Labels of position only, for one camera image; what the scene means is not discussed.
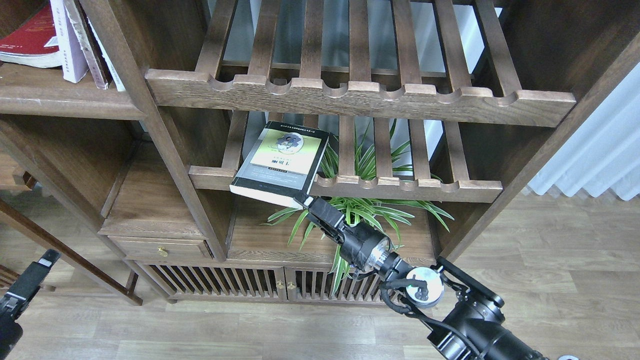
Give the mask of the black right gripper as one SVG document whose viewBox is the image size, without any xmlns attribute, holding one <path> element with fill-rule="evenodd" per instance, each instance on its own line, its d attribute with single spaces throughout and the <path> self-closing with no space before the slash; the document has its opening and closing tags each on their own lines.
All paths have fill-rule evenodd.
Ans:
<svg viewBox="0 0 640 360">
<path fill-rule="evenodd" d="M 308 210 L 307 219 L 327 235 L 323 215 L 338 210 L 326 200 L 304 192 L 295 194 L 293 199 L 303 209 Z M 389 237 L 370 224 L 361 222 L 356 225 L 348 225 L 346 223 L 343 233 L 339 237 L 329 235 L 327 237 L 340 245 L 340 257 L 361 272 L 373 271 L 387 274 L 393 267 Z"/>
</svg>

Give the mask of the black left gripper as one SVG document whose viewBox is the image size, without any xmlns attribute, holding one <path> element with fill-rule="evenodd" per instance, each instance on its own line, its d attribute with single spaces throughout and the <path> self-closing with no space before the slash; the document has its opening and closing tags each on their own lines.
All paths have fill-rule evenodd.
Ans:
<svg viewBox="0 0 640 360">
<path fill-rule="evenodd" d="M 18 276 L 1 298 L 0 306 L 0 357 L 7 358 L 23 335 L 23 328 L 16 322 L 25 312 L 30 301 L 41 288 L 41 284 L 61 258 L 61 253 L 55 249 L 48 249 L 38 260 L 32 262 L 25 271 Z"/>
</svg>

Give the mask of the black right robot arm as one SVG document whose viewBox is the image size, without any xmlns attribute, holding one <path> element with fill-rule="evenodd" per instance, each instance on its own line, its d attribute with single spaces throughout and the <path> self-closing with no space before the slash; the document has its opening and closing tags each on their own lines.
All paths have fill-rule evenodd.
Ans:
<svg viewBox="0 0 640 360">
<path fill-rule="evenodd" d="M 545 356 L 503 326 L 505 301 L 469 274 L 438 257 L 414 266 L 391 249 L 389 237 L 367 223 L 350 225 L 320 197 L 298 193 L 307 219 L 341 246 L 339 256 L 361 277 L 377 275 L 381 300 L 430 329 L 429 342 L 446 360 L 543 360 Z"/>
</svg>

